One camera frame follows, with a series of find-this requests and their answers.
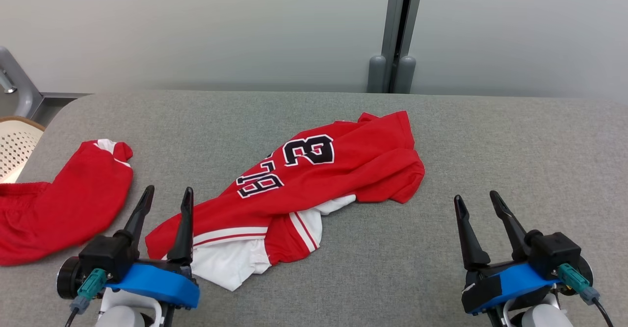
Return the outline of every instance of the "gray table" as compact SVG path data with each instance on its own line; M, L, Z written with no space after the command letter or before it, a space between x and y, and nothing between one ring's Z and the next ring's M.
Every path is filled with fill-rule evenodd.
M52 122L21 182L52 180L81 141L125 141L135 156L123 226L149 184L157 188L144 233L178 211L186 186L217 196L242 171L306 128L361 112L410 114L426 177L407 204L352 204L324 220L321 249L253 276L234 293L204 280L199 326L489 326L464 314L452 198L464 197L494 262L511 251L494 215L498 190L526 229L562 231L583 248L616 325L628 320L628 108L597 101L337 93L154 92L74 101ZM67 249L0 267L0 325L61 326L68 301L54 276ZM146 248L142 242L141 251ZM604 326L594 307L563 298L576 326ZM90 326L96 307L75 320Z

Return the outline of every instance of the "chair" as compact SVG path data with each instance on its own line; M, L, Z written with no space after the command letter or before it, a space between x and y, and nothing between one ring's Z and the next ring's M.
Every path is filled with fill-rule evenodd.
M0 117L0 183L16 182L45 130L24 117Z

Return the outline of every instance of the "jersey number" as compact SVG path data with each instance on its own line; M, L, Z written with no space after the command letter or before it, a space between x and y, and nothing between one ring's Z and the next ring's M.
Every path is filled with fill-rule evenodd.
M303 157L312 164L330 164L334 162L334 146L333 139L328 135L317 135L305 139L294 139L284 144L283 157L286 161L285 166L298 165L298 158ZM283 186L281 179L272 174L275 170L273 161L266 161L260 164L263 171L246 176L240 176L235 180L238 185L244 185L247 182L255 181L240 188L237 192L240 197L247 198L258 193L264 193Z

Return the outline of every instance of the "floor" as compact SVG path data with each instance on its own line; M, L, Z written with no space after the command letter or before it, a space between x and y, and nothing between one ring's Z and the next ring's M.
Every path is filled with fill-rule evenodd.
M48 126L59 110L73 100L68 98L45 98L33 116L33 121L43 126ZM0 117L13 115L17 106L18 93L0 93Z

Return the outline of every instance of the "white trim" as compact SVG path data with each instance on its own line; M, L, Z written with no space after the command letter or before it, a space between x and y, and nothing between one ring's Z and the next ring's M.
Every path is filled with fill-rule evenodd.
M96 141L96 143L94 143L94 145L96 147L111 153L111 155L114 155L114 148L116 147L116 144L117 144L117 142L114 142L114 141L112 141L110 139L99 139L98 141ZM128 163L120 161L120 160L116 159L116 157L114 157L114 161L117 161L120 164L124 164L124 165L128 166L129 168L131 167Z
M303 228L303 225L301 225L301 221L299 220L298 217L296 217L296 213L290 213L290 220L292 220L292 225L294 225L294 229L296 229L296 232L299 233L299 235L301 236L301 240L303 240L303 243L305 243L305 246L308 247L308 250L310 252L313 252L314 250L316 250L316 247L314 246L314 243L308 236L306 229Z
M209 231L207 233L202 233L200 235L195 236L192 244L196 245L206 240L229 237L231 235L241 235L241 234L251 234L251 236L261 236L262 238L264 238L267 231L268 231L268 228L266 226L242 226L240 228L227 228L227 229L214 230L214 231ZM245 238L247 237L237 237L235 239L245 240Z
M305 227L305 230L307 231L307 233L310 234L310 237L312 237L312 241L314 244L314 247L316 249L318 249L320 247L319 242L316 242L316 231L310 226L310 224L308 223L307 218L304 218L303 215L305 214L304 212L306 211L300 211L300 212L296 212L296 216L301 219L301 222L303 222L303 226Z
M196 245L194 247L192 247L193 250L195 249L201 249L203 247L209 247L209 246L213 246L216 244L222 244L225 242L232 242L232 241L242 241L242 240L264 240L265 239L265 235L248 235L245 237L233 237L233 238L224 238L224 239L219 239L219 240L213 240L210 242L206 242L204 244L200 244L200 245Z

